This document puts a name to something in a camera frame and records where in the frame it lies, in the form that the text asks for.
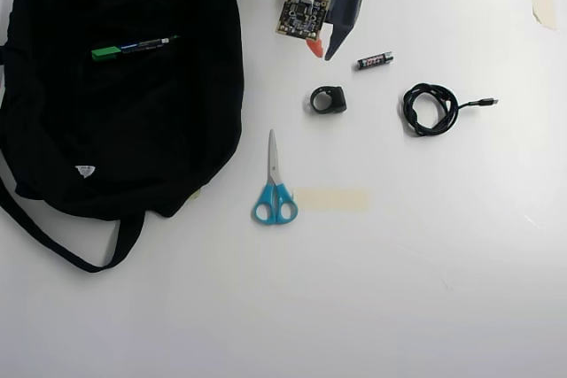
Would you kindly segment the dark navy gripper finger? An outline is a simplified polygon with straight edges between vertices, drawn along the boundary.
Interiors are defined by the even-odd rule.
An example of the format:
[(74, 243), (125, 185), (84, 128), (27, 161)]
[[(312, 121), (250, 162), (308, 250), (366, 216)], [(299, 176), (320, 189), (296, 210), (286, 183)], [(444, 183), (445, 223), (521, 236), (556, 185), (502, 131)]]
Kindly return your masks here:
[(341, 24), (338, 22), (331, 23), (331, 35), (329, 39), (329, 46), (325, 52), (324, 60), (331, 61), (333, 56), (337, 53), (338, 49), (345, 41), (347, 36), (353, 31), (354, 23)]

